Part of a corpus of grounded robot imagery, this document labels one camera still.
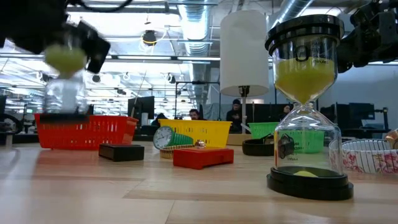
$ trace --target person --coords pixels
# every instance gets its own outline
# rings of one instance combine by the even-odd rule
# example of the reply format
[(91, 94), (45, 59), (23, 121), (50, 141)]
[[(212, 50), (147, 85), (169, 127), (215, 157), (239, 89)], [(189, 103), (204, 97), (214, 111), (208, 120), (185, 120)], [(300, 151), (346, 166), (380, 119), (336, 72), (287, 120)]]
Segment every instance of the person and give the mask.
[(160, 127), (159, 119), (167, 119), (167, 118), (166, 118), (166, 116), (164, 116), (163, 113), (160, 113), (160, 114), (157, 115), (156, 119), (155, 119), (153, 122), (151, 122), (150, 125), (151, 125), (151, 126)]
[(200, 113), (196, 109), (191, 109), (189, 111), (189, 117), (191, 117), (192, 121), (205, 121), (205, 119), (200, 118)]
[(290, 113), (290, 105), (285, 105), (283, 113), (279, 115), (279, 121), (282, 121), (288, 113)]
[(232, 102), (232, 110), (227, 112), (226, 120), (232, 121), (231, 132), (242, 131), (242, 107), (238, 99)]

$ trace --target black box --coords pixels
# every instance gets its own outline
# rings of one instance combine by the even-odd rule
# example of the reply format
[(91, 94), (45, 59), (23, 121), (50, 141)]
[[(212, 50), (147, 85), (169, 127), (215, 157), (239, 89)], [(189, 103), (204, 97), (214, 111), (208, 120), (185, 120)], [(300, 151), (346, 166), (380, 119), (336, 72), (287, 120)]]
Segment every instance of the black box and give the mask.
[(99, 156), (113, 162), (139, 161), (144, 159), (144, 146), (101, 144)]

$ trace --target green basket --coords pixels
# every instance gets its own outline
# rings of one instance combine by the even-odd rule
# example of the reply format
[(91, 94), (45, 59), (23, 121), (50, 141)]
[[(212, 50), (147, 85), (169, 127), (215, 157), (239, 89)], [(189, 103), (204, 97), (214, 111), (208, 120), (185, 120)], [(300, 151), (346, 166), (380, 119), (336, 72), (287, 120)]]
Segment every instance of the green basket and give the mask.
[(325, 133), (315, 130), (280, 130), (279, 135), (287, 134), (294, 140), (296, 153), (319, 153), (323, 150)]
[(260, 139), (268, 134), (274, 134), (276, 126), (279, 122), (269, 123), (249, 123), (251, 136), (253, 139)]

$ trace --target hourglass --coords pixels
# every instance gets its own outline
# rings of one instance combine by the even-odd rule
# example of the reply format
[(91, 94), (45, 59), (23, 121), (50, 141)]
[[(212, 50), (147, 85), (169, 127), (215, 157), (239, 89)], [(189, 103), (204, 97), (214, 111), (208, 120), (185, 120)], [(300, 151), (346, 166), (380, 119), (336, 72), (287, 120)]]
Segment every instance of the hourglass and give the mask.
[(302, 16), (268, 33), (274, 85), (295, 101), (274, 133), (270, 189), (315, 200), (345, 200), (353, 185), (342, 171), (340, 129), (313, 108), (337, 78), (336, 47), (344, 34), (334, 16)]

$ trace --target ceiling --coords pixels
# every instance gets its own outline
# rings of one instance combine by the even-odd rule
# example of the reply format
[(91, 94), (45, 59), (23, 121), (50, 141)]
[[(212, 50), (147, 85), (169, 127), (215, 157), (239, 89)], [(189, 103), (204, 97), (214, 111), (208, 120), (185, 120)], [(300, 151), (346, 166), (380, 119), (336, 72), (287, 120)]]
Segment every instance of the ceiling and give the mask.
[[(85, 1), (97, 7), (109, 7), (110, 4), (118, 4), (117, 1)], [(189, 0), (169, 1), (170, 8), (176, 9), (173, 2), (189, 2)], [(217, 59), (220, 55), (220, 23), (238, 5), (238, 1), (216, 0), (195, 1), (209, 10), (208, 34), (205, 38), (209, 51), (206, 57)], [(316, 1), (304, 11), (303, 14), (339, 14), (345, 7), (358, 1)], [(152, 2), (151, 6), (159, 6), (164, 2)], [(244, 2), (243, 9), (253, 9), (265, 14), (272, 14), (279, 10), (281, 1), (263, 0)], [(167, 77), (174, 76), (176, 81), (193, 81), (197, 63), (191, 60), (130, 60), (128, 55), (156, 55), (156, 56), (186, 56), (187, 42), (182, 26), (184, 25), (179, 15), (162, 13), (130, 13), (126, 9), (122, 13), (93, 13), (83, 12), (81, 8), (69, 7), (69, 22), (78, 23), (84, 20), (95, 27), (108, 41), (111, 42), (110, 55), (124, 55), (119, 58), (111, 58), (105, 62), (101, 73), (101, 81), (92, 81), (93, 74), (84, 72), (86, 80), (87, 99), (94, 104), (95, 112), (101, 114), (126, 114), (127, 99), (136, 96), (155, 96), (155, 112), (174, 115), (175, 84), (167, 81)], [(148, 48), (142, 44), (141, 35), (145, 30), (155, 30), (158, 43), (154, 48)], [(192, 28), (190, 32), (199, 32)], [(43, 74), (56, 77), (57, 73), (43, 63), (42, 56), (31, 55), (21, 49), (15, 48), (10, 41), (0, 49), (0, 87), (3, 94), (9, 95), (7, 108), (18, 110), (24, 104), (28, 107), (41, 110), (41, 102), (44, 96), (46, 82)], [(205, 76), (205, 81), (218, 80), (218, 77)], [(117, 89), (126, 92), (125, 95), (117, 93)], [(208, 86), (183, 86), (179, 84), (181, 95), (177, 99), (177, 113), (187, 114), (191, 108), (203, 103), (201, 97), (205, 97)]]

